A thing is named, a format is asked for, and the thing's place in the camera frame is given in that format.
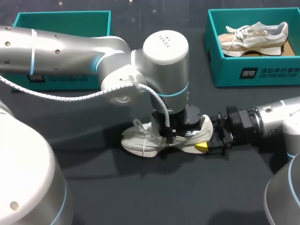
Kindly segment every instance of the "black table surface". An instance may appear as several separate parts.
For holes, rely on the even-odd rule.
[[[112,10],[116,35],[132,49],[155,31],[177,30],[190,45],[189,103],[215,115],[229,105],[253,108],[299,96],[300,88],[216,88],[203,44],[207,9],[297,5],[296,0],[4,0],[0,25],[13,23],[18,12]],[[149,121],[148,94],[132,106],[117,107],[101,97],[78,103],[39,99],[0,84],[0,97],[52,146],[74,197],[74,225],[268,224],[263,193],[286,163],[282,139],[236,146],[228,159],[179,150],[142,159],[121,149],[120,134],[134,118]]]

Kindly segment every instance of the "white robotic arm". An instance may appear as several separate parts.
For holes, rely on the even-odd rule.
[[[269,181],[264,208],[271,225],[300,224],[300,97],[251,110],[227,107],[223,123],[232,137],[228,144],[283,135],[290,161]]]
[[[152,113],[169,142],[200,129],[200,110],[188,101],[188,42],[175,31],[149,36],[130,51],[118,37],[86,38],[0,26],[0,73],[95,75],[101,91],[82,97],[34,92],[0,76],[9,86],[38,97],[80,101],[108,95],[117,104],[151,93]],[[70,225],[73,205],[66,181],[47,141],[0,104],[0,225]]]
[[[0,225],[70,225],[73,200],[48,142],[0,101]]]

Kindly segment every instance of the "teal shoe box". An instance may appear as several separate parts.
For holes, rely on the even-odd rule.
[[[238,29],[260,21],[289,25],[289,44],[295,56],[225,57],[218,35],[225,27]],[[300,10],[298,8],[210,9],[205,48],[216,87],[300,85]]]
[[[19,13],[14,27],[46,30],[82,37],[109,36],[110,11]],[[4,74],[4,77],[30,90],[99,90],[97,76],[51,76]]]

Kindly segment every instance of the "sneaker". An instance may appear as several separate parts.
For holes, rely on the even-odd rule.
[[[188,132],[187,136],[176,136],[172,144],[168,144],[166,138],[159,135],[158,126],[153,117],[151,122],[142,124],[138,119],[133,120],[133,127],[125,130],[121,144],[124,149],[132,154],[142,157],[154,157],[166,147],[176,147],[187,153],[203,154],[204,151],[195,148],[198,143],[211,139],[213,126],[207,115],[201,117],[201,130]]]
[[[258,22],[238,29],[226,26],[226,29],[228,33],[218,37],[223,54],[233,57],[240,57],[249,51],[265,55],[281,55],[282,46],[288,37],[286,22],[276,26],[266,26]]]

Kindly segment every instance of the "shoe tongue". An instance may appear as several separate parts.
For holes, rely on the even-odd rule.
[[[255,30],[259,30],[260,28],[262,28],[262,23],[261,22],[257,22],[256,24],[253,24],[253,25],[249,26],[247,28],[247,30],[250,33],[250,32],[253,32]]]
[[[158,124],[156,123],[155,118],[151,115],[151,133],[154,135],[159,135]]]

